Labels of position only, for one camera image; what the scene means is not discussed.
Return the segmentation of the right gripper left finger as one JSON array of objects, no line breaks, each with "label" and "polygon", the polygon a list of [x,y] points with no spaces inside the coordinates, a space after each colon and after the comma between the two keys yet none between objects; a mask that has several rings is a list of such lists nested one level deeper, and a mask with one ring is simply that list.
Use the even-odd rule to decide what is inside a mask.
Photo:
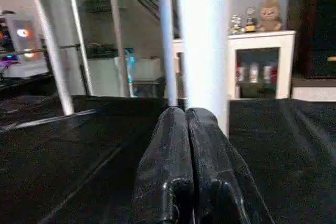
[{"label": "right gripper left finger", "polygon": [[167,108],[159,117],[137,169],[134,223],[189,223],[194,179],[183,110]]}]

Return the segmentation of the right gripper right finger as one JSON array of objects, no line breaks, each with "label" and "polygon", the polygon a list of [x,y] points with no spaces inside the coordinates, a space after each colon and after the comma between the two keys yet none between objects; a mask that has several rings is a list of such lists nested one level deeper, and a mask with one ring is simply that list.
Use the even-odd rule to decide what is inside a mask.
[{"label": "right gripper right finger", "polygon": [[192,151],[197,223],[273,223],[238,150],[203,108],[185,112]]}]

